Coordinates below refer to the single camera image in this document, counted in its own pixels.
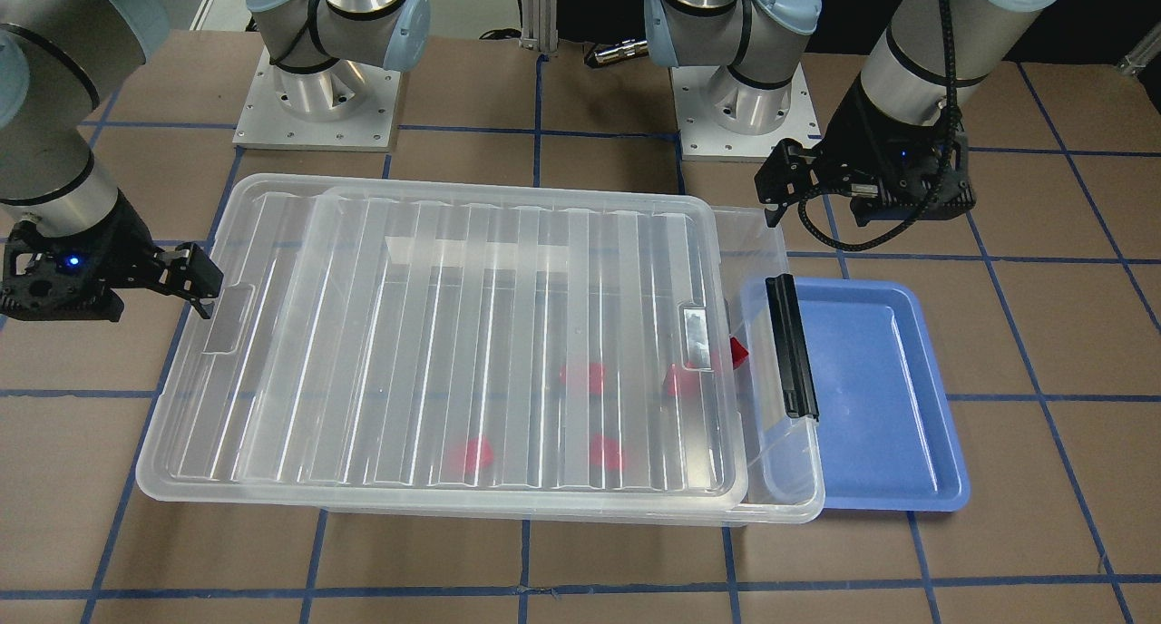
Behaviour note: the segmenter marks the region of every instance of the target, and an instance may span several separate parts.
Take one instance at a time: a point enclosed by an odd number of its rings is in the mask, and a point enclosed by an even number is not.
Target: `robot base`
[[[356,64],[367,79],[365,100],[352,115],[332,122],[296,117],[281,105],[269,53],[262,50],[233,143],[255,150],[344,150],[389,152],[402,73]]]
[[[765,162],[784,138],[815,142],[822,138],[814,102],[806,88],[802,66],[791,80],[791,108],[772,132],[743,135],[722,128],[709,113],[715,107],[705,96],[705,87],[717,69],[685,66],[671,70],[677,124],[682,131],[682,158],[697,162]]]

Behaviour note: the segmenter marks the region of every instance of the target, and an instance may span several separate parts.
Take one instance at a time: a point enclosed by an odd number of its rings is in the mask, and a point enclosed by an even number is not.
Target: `blue plastic tray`
[[[819,401],[825,508],[953,511],[971,487],[915,295],[795,278]]]

